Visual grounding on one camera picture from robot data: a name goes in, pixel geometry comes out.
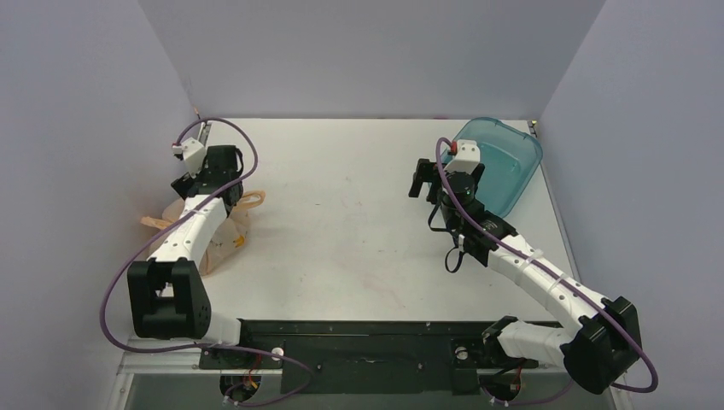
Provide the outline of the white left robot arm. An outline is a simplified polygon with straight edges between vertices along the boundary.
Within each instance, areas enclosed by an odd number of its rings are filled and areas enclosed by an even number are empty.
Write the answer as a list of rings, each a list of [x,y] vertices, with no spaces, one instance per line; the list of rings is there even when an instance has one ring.
[[[222,357],[234,367],[252,361],[254,343],[241,335],[239,319],[213,312],[200,268],[214,233],[241,199],[241,159],[233,145],[209,147],[200,172],[174,182],[184,191],[178,225],[146,261],[132,262],[126,273],[139,337],[222,345]]]

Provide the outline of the orange translucent plastic bag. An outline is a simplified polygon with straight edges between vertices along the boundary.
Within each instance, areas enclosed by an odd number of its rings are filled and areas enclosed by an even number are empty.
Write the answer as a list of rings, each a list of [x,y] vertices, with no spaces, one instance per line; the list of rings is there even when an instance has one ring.
[[[242,195],[229,217],[220,225],[205,249],[199,266],[199,273],[202,277],[211,275],[215,268],[219,267],[225,259],[234,255],[245,244],[248,230],[251,227],[248,211],[261,205],[265,199],[266,193],[263,190],[251,190]],[[143,216],[140,223],[162,231],[172,222],[175,222],[183,210],[184,200],[176,199],[163,210],[159,219]]]

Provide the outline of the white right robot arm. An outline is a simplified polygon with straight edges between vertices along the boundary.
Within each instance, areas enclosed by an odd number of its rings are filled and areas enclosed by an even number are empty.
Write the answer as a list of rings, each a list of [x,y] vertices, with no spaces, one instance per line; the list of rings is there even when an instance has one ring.
[[[465,256],[508,278],[537,301],[558,322],[534,325],[505,316],[482,333],[486,361],[507,366],[534,360],[563,368],[584,390],[601,394],[640,358],[638,313],[620,296],[615,300],[588,289],[548,261],[508,222],[477,201],[472,173],[441,176],[429,159],[417,162],[408,195],[417,197],[429,185],[426,199],[432,217],[441,215],[440,232],[452,239],[458,257],[447,270],[455,273]]]

